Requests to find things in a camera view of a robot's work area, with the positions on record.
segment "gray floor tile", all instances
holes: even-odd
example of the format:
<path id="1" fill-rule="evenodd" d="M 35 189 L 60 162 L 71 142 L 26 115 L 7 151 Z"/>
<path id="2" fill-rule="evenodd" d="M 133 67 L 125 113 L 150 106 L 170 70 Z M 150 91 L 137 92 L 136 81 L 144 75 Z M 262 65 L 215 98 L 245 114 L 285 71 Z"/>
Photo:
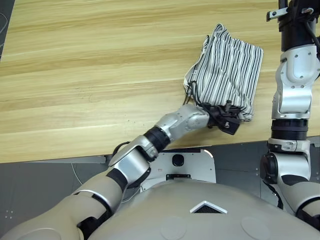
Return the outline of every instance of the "gray floor tile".
<path id="1" fill-rule="evenodd" d="M 311 176 L 310 182 L 319 183 L 320 184 L 320 176 Z"/>
<path id="2" fill-rule="evenodd" d="M 206 147 L 214 157 L 215 169 L 255 172 L 260 165 L 261 142 Z"/>
<path id="3" fill-rule="evenodd" d="M 260 177 L 255 172 L 216 169 L 216 182 L 241 189 L 260 198 Z"/>
<path id="4" fill-rule="evenodd" d="M 14 7 L 15 0 L 1 0 L 0 1 L 0 13 L 4 14 L 8 21 L 10 21 L 11 13 Z M 6 19 L 1 15 L 0 16 L 0 30 L 6 23 Z M 5 29 L 0 33 L 0 45 L 5 42 L 9 22 L 7 23 Z M 0 57 L 2 54 L 3 48 L 0 47 Z"/>
<path id="5" fill-rule="evenodd" d="M 277 206 L 278 198 L 273 194 L 273 192 L 263 183 L 260 179 L 260 189 L 261 189 L 261 199 L 267 201 L 268 203 Z"/>
<path id="6" fill-rule="evenodd" d="M 310 146 L 311 176 L 320 175 L 320 147 Z"/>
<path id="7" fill-rule="evenodd" d="M 0 238 L 6 233 L 6 224 L 5 212 L 0 211 Z"/>
<path id="8" fill-rule="evenodd" d="M 69 164 L 21 163 L 11 209 L 20 216 L 42 214 L 72 192 L 73 182 Z"/>
<path id="9" fill-rule="evenodd" d="M 0 211 L 5 212 L 11 207 L 14 192 L 14 179 L 19 171 L 19 163 L 0 164 Z"/>

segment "metal bracket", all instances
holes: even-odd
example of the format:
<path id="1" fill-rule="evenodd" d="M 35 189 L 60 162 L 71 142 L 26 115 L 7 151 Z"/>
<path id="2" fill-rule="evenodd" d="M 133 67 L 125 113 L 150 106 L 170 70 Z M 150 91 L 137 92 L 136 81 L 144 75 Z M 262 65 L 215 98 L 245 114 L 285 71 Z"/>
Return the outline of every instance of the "metal bracket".
<path id="1" fill-rule="evenodd" d="M 287 7 L 274 10 L 274 11 L 268 11 L 266 13 L 266 21 L 269 22 L 272 19 L 277 19 L 283 15 L 286 15 L 288 13 L 287 11 L 288 11 Z"/>

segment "black cable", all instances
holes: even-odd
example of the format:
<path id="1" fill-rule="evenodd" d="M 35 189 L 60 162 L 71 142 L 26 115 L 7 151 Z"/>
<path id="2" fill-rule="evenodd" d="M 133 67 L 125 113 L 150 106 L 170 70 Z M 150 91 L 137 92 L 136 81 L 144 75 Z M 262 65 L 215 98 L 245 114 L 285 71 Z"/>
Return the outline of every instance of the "black cable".
<path id="1" fill-rule="evenodd" d="M 113 153 L 112 153 L 112 157 L 114 155 L 116 155 L 116 153 L 119 151 L 119 149 L 123 146 L 123 145 L 126 145 L 126 144 L 129 144 L 130 142 L 129 141 L 125 141 L 123 143 L 120 143 L 118 146 L 115 147 L 115 149 L 113 150 Z"/>
<path id="2" fill-rule="evenodd" d="M 265 181 L 263 181 L 263 183 L 277 196 L 278 198 L 278 205 L 277 207 L 280 209 L 284 209 L 284 203 L 282 202 L 282 199 L 279 195 L 279 193 L 275 190 L 275 188 L 273 186 L 271 186 L 269 183 L 266 183 Z"/>
<path id="3" fill-rule="evenodd" d="M 304 26 L 305 26 L 305 29 L 308 32 L 308 34 L 312 37 L 312 40 L 317 48 L 317 50 L 316 50 L 317 54 L 319 54 L 320 53 L 320 43 L 319 43 L 318 38 L 316 37 L 314 31 L 311 29 L 311 27 L 307 21 L 304 22 Z"/>

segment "white cable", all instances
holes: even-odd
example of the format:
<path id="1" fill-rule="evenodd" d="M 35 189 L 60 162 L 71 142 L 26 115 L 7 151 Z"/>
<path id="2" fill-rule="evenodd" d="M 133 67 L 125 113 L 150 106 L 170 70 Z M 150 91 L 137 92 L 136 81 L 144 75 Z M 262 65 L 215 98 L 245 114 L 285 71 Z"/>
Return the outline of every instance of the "white cable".
<path id="1" fill-rule="evenodd" d="M 75 167 L 74 167 L 74 164 L 73 164 L 73 163 L 71 163 L 71 167 L 72 167 L 72 171 L 73 171 L 76 179 L 78 180 L 78 182 L 79 182 L 81 185 L 83 185 L 82 181 L 81 181 L 80 178 L 78 177 L 78 174 L 76 173 L 76 170 L 75 170 Z"/>
<path id="2" fill-rule="evenodd" d="M 6 15 L 4 15 L 3 13 L 0 12 L 0 15 L 2 15 L 5 18 L 5 24 L 4 24 L 3 28 L 1 28 L 1 30 L 0 30 L 0 34 L 1 34 L 5 30 L 9 21 L 8 21 L 8 18 L 6 17 Z"/>
<path id="3" fill-rule="evenodd" d="M 129 199 L 123 200 L 121 203 L 124 204 L 126 202 L 129 202 L 135 195 L 138 194 L 138 192 L 140 191 L 140 188 L 141 187 L 139 187 L 138 190 L 131 197 L 129 197 Z"/>

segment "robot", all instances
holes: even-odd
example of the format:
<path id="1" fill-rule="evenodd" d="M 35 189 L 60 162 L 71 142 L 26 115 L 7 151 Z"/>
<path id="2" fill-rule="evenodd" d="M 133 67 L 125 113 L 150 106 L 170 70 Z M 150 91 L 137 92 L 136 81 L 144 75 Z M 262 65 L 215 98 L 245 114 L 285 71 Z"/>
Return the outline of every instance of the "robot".
<path id="1" fill-rule="evenodd" d="M 320 74 L 315 26 L 318 0 L 279 0 L 282 35 L 277 90 L 273 98 L 269 148 L 260 175 L 279 197 L 278 207 L 236 188 L 175 177 L 134 196 L 119 209 L 126 189 L 151 172 L 150 163 L 185 134 L 218 125 L 230 133 L 237 121 L 230 106 L 184 104 L 153 128 L 118 147 L 109 169 L 85 182 L 51 210 L 18 225 L 2 240 L 126 239 L 320 239 L 320 184 L 311 177 L 307 140 L 312 86 Z"/>

